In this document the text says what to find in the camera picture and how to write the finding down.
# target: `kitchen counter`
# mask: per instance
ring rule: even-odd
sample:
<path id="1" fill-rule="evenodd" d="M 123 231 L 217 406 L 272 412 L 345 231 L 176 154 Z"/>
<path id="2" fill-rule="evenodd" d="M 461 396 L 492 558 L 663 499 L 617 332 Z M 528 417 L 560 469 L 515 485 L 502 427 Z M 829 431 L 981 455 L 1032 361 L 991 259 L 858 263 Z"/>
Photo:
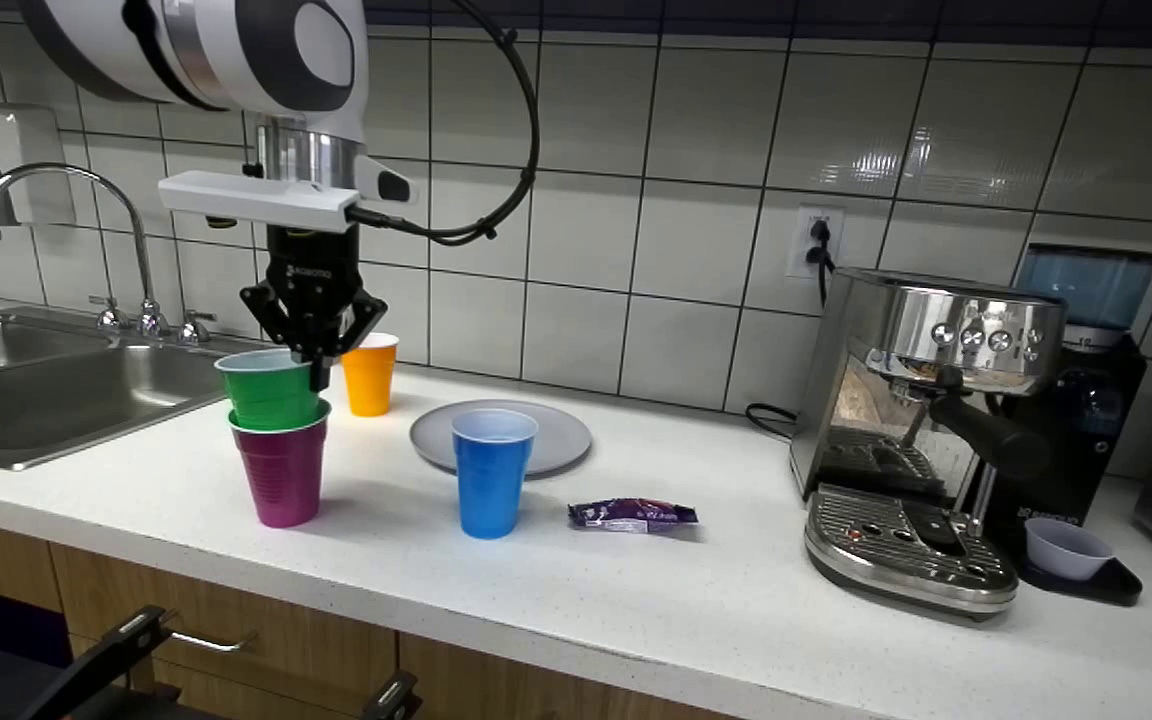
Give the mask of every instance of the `kitchen counter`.
<path id="1" fill-rule="evenodd" d="M 509 540 L 455 528 L 455 485 L 409 424 L 454 401 L 546 401 L 580 417 L 597 451 L 532 479 Z M 790 446 L 741 418 L 395 376 L 395 412 L 356 418 L 329 391 L 326 511 L 262 528 L 225 402 L 0 470 L 0 528 L 509 654 L 732 714 L 1152 714 L 1152 540 L 1128 486 L 1091 516 L 1146 579 L 1138 608 L 1021 586 L 967 624 L 877 602 L 805 556 Z M 699 540 L 573 533 L 564 505 L 661 496 L 699 506 Z"/>

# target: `blue container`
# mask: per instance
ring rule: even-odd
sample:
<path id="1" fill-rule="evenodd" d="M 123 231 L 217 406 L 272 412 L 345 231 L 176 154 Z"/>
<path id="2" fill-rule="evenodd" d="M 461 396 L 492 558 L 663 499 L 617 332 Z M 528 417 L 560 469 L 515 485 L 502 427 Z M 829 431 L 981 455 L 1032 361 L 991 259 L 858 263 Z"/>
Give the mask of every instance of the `blue container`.
<path id="1" fill-rule="evenodd" d="M 511 406 L 472 406 L 454 418 L 464 535 L 496 540 L 520 518 L 537 418 Z"/>

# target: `yellow cup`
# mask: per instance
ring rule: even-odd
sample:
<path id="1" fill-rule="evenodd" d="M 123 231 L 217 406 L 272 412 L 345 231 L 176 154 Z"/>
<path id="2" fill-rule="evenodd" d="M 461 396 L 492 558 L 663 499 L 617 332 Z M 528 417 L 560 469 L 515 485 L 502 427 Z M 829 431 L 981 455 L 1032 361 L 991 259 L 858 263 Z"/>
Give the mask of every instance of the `yellow cup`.
<path id="1" fill-rule="evenodd" d="M 342 357 L 348 412 L 383 417 L 393 402 L 393 365 L 402 361 L 402 339 L 371 332 L 362 346 Z"/>

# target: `green cup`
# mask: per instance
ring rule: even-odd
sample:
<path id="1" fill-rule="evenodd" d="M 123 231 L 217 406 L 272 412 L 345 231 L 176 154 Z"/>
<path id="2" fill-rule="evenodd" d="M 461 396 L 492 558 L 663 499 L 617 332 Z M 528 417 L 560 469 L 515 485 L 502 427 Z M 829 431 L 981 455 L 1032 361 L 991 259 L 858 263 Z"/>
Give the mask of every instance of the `green cup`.
<path id="1" fill-rule="evenodd" d="M 217 371 L 243 427 L 300 427 L 320 417 L 309 365 L 289 346 L 231 350 L 217 361 Z"/>

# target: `sink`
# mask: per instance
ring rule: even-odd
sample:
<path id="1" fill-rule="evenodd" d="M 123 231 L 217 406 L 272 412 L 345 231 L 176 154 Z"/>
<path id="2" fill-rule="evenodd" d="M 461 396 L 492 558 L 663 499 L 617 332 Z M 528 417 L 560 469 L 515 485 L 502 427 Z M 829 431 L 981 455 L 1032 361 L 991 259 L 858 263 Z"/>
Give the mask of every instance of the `sink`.
<path id="1" fill-rule="evenodd" d="M 214 361 L 214 350 L 123 342 L 5 365 L 0 469 L 28 469 L 221 401 Z"/>
<path id="2" fill-rule="evenodd" d="M 53 357 L 84 357 L 101 346 L 105 335 L 84 319 L 44 310 L 0 310 L 0 367 Z"/>

